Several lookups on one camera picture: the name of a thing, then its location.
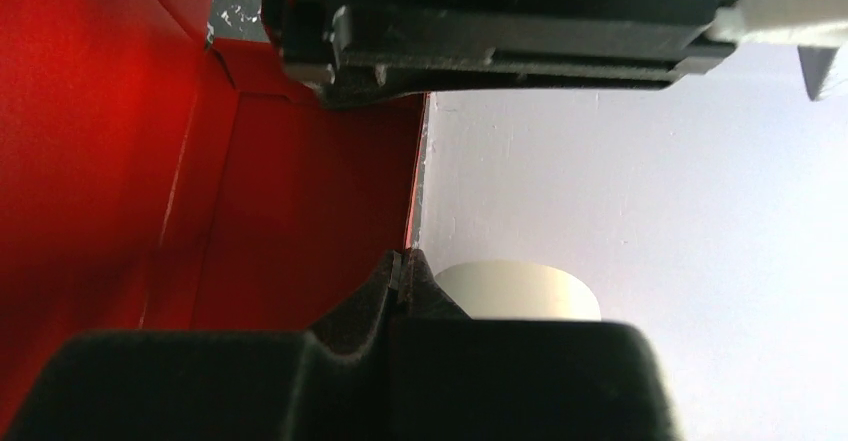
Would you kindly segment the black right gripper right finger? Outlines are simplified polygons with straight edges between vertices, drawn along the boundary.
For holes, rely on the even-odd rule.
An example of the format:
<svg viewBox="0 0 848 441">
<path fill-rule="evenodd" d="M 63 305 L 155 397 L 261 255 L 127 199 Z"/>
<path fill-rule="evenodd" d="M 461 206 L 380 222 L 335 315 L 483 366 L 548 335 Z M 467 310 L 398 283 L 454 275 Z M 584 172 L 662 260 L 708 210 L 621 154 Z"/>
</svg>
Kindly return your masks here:
<svg viewBox="0 0 848 441">
<path fill-rule="evenodd" d="M 390 320 L 396 440 L 677 440 L 647 339 L 595 321 L 475 320 L 405 253 Z"/>
</svg>

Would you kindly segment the red paper box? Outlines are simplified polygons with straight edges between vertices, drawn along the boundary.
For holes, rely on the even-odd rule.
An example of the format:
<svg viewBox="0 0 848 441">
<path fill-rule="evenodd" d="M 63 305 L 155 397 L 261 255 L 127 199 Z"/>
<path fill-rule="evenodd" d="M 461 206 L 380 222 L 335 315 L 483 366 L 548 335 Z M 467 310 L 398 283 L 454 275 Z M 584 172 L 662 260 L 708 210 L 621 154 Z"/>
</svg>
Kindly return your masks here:
<svg viewBox="0 0 848 441">
<path fill-rule="evenodd" d="M 212 0 L 1 0 L 1 434 L 90 335 L 298 330 L 408 244 L 426 100 L 322 108 Z"/>
</svg>

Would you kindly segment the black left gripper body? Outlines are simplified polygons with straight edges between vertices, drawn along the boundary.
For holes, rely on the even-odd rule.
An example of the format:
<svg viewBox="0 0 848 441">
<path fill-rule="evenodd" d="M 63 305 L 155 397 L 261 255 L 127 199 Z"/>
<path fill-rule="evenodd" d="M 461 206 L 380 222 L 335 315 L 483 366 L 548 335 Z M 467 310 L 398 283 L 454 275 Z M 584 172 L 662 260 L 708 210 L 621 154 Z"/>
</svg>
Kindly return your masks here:
<svg viewBox="0 0 848 441">
<path fill-rule="evenodd" d="M 740 0 L 262 0 L 285 75 L 327 108 L 418 93 L 660 90 L 735 51 Z"/>
</svg>

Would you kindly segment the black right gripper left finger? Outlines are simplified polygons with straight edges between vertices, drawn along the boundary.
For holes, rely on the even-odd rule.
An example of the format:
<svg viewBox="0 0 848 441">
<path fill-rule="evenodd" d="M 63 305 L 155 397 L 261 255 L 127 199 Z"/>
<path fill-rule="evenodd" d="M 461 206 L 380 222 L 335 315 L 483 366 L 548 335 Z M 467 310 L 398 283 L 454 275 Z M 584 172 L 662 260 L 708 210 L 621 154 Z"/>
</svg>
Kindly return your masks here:
<svg viewBox="0 0 848 441">
<path fill-rule="evenodd" d="M 9 440 L 385 440 L 402 257 L 301 331 L 91 331 L 44 366 Z"/>
</svg>

